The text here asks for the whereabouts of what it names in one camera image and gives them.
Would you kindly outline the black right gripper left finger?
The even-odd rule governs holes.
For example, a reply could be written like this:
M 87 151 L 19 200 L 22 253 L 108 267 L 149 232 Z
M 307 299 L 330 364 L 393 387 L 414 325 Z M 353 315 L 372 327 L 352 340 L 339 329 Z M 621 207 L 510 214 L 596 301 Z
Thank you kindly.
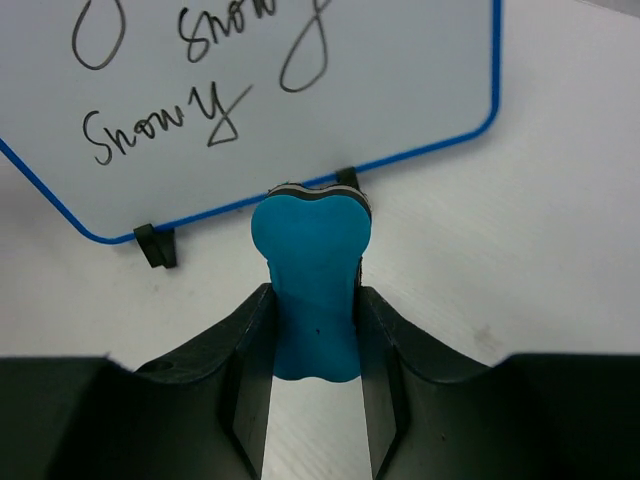
M 2 477 L 259 478 L 276 316 L 265 284 L 136 370 L 105 357 L 4 358 Z

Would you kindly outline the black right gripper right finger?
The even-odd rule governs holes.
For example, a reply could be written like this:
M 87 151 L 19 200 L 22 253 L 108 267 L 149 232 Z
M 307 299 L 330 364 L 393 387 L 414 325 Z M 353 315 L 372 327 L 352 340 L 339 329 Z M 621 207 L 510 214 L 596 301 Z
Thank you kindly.
M 639 359 L 515 354 L 483 365 L 363 287 L 355 308 L 376 479 L 635 479 Z

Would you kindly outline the blue whiteboard eraser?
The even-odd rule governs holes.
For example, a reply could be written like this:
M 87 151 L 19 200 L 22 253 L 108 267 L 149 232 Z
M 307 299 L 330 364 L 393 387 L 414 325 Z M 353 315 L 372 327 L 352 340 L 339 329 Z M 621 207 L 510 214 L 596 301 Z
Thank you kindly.
M 344 383 L 360 374 L 354 323 L 372 212 L 357 188 L 283 184 L 251 218 L 276 295 L 276 377 Z

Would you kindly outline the blue-framed whiteboard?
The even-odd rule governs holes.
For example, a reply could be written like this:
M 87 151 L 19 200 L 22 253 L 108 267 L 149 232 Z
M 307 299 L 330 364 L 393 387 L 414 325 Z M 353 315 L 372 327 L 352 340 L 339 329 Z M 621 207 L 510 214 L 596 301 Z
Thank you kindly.
M 483 134 L 499 1 L 5 1 L 1 151 L 132 239 Z

